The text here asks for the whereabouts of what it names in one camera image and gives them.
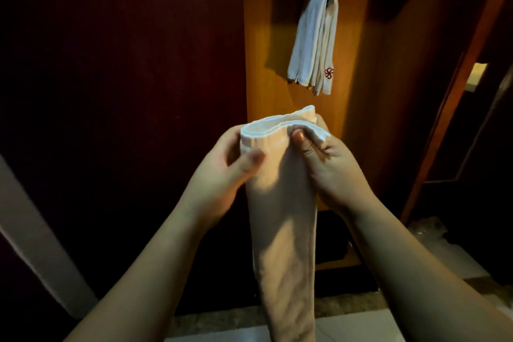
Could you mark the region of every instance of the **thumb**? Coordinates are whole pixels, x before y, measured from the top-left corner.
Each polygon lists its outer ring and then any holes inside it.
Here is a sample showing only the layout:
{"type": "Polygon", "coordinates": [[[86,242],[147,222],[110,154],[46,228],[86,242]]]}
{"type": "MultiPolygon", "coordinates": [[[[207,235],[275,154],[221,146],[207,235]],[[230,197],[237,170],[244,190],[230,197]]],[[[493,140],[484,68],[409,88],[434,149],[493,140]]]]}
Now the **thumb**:
{"type": "Polygon", "coordinates": [[[316,152],[316,147],[310,138],[305,136],[305,132],[303,130],[297,129],[292,132],[292,142],[296,145],[305,159],[307,167],[312,168],[313,165],[317,164],[320,158],[316,152]]]}
{"type": "Polygon", "coordinates": [[[265,153],[259,148],[253,148],[241,154],[237,161],[228,168],[228,182],[230,186],[240,187],[253,177],[265,159],[265,153]]]}

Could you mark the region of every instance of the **forearm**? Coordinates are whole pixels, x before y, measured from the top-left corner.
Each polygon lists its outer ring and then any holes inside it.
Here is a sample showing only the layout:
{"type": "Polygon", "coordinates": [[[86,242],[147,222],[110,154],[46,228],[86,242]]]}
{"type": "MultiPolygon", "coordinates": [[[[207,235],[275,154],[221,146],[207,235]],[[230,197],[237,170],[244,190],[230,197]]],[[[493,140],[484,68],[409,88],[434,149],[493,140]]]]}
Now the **forearm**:
{"type": "Polygon", "coordinates": [[[173,211],[66,341],[164,339],[203,232],[188,215],[181,209],[173,211]]]}
{"type": "Polygon", "coordinates": [[[407,340],[513,340],[513,324],[368,198],[344,213],[407,340]]]}

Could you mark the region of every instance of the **left hand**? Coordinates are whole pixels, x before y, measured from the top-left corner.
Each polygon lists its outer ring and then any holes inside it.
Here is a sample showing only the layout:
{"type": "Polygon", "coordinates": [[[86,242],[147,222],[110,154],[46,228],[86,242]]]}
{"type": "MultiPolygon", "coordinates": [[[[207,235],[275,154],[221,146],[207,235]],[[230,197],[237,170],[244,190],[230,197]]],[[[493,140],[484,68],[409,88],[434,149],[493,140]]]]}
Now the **left hand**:
{"type": "Polygon", "coordinates": [[[197,167],[176,206],[205,232],[219,222],[234,202],[237,189],[264,162],[265,154],[258,148],[240,155],[242,126],[230,128],[219,138],[197,167]]]}

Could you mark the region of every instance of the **folded towel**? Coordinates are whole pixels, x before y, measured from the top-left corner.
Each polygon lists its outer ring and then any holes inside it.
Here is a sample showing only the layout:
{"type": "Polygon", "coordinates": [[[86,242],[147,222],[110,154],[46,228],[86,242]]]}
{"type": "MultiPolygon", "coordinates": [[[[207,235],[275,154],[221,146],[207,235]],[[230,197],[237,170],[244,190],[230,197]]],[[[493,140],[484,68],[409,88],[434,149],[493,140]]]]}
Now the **folded towel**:
{"type": "Polygon", "coordinates": [[[316,121],[310,105],[249,123],[240,132],[241,153],[254,146],[266,153],[246,192],[255,274],[274,342],[315,341],[316,195],[290,135],[309,129],[322,145],[330,133],[316,121]]]}
{"type": "Polygon", "coordinates": [[[310,0],[301,14],[287,71],[289,80],[313,87],[313,94],[331,93],[333,45],[338,0],[310,0]]]}

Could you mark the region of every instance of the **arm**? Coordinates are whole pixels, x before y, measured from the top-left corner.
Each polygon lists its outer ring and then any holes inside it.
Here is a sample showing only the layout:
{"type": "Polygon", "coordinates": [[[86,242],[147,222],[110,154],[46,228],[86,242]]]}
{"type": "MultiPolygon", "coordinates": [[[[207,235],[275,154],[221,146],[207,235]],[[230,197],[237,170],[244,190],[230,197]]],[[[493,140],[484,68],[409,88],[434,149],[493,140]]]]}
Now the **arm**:
{"type": "MultiPolygon", "coordinates": [[[[318,124],[326,124],[318,117],[318,124]]],[[[341,213],[410,341],[511,341],[513,322],[454,275],[377,199],[349,149],[330,137],[319,150],[292,134],[320,196],[341,213]]]]}
{"type": "Polygon", "coordinates": [[[258,149],[238,157],[240,128],[231,128],[219,139],[176,208],[67,342],[165,338],[202,236],[226,213],[237,189],[264,160],[258,149]]]}

